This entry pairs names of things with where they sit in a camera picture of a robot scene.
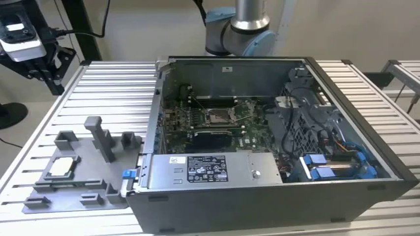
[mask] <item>warning label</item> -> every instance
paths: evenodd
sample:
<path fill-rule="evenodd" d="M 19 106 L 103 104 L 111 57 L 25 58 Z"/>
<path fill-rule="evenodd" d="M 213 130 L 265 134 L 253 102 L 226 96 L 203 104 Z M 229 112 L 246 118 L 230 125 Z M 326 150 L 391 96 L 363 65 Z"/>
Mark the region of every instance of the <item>warning label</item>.
<path fill-rule="evenodd" d="M 187 156 L 187 182 L 226 182 L 225 156 Z"/>

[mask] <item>slotted aluminum surface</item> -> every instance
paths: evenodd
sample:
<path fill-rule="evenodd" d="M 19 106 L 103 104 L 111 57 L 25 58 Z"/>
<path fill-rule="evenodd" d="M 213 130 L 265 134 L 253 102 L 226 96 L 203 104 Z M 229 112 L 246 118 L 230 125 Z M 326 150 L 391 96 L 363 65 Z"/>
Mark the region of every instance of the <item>slotted aluminum surface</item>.
<path fill-rule="evenodd" d="M 341 61 L 318 61 L 341 91 L 363 115 L 383 141 L 420 177 L 420 129 L 413 120 L 381 94 L 359 71 Z M 145 135 L 154 88 L 154 64 L 93 62 L 78 69 L 66 93 L 57 99 L 7 172 L 0 180 L 0 235 L 138 235 L 141 228 L 129 208 L 45 214 L 21 213 L 21 201 L 38 179 L 54 150 L 59 130 L 79 137 L 87 115 L 101 115 L 113 135 L 134 131 Z M 420 235 L 420 186 L 398 200 L 371 206 L 349 223 L 271 229 L 199 233 L 194 235 Z"/>

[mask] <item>black tripod stand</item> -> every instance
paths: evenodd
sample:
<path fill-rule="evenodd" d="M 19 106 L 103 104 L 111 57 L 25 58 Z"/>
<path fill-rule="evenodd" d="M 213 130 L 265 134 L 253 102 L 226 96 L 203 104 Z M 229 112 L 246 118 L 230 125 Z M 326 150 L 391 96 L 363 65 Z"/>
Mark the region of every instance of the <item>black tripod stand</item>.
<path fill-rule="evenodd" d="M 0 104 L 0 129 L 9 128 L 17 124 L 27 114 L 27 109 L 21 103 Z"/>

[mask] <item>black metal frame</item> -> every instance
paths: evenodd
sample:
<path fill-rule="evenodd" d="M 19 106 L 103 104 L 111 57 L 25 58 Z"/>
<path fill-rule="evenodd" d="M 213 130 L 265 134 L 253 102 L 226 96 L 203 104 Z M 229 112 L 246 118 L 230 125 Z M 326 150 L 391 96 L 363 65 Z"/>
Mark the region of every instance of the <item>black metal frame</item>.
<path fill-rule="evenodd" d="M 91 26 L 82 0 L 61 0 L 73 29 L 91 32 Z M 95 39 L 85 34 L 75 34 L 75 39 L 85 60 L 102 60 Z"/>
<path fill-rule="evenodd" d="M 23 76 L 26 79 L 35 78 L 43 81 L 51 95 L 61 95 L 63 87 L 59 83 L 67 67 L 71 63 L 75 51 L 71 48 L 62 48 L 58 46 L 55 37 L 51 33 L 37 2 L 34 0 L 21 0 L 19 2 L 10 3 L 6 5 L 6 9 L 18 12 L 25 17 L 25 24 L 27 29 L 23 28 L 29 33 L 31 30 L 37 32 L 41 43 L 45 48 L 46 55 L 41 58 L 30 59 L 21 62 L 14 62 L 6 54 L 0 55 L 0 64 L 13 70 L 17 74 Z M 15 32 L 13 40 L 9 43 L 19 42 L 19 38 L 26 40 L 22 36 L 23 32 Z M 61 62 L 59 67 L 54 65 L 54 57 Z"/>

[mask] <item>floor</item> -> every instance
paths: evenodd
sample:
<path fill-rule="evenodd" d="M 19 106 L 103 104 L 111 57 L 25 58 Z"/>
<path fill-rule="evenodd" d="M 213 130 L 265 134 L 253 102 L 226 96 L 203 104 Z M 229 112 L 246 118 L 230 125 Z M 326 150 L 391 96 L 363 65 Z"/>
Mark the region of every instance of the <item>floor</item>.
<path fill-rule="evenodd" d="M 5 141 L 23 146 L 31 135 L 41 119 L 43 118 L 53 101 L 50 102 L 26 102 L 27 116 L 14 126 L 0 130 L 0 138 Z M 0 177 L 2 176 L 9 164 L 11 163 L 19 148 L 0 142 Z"/>

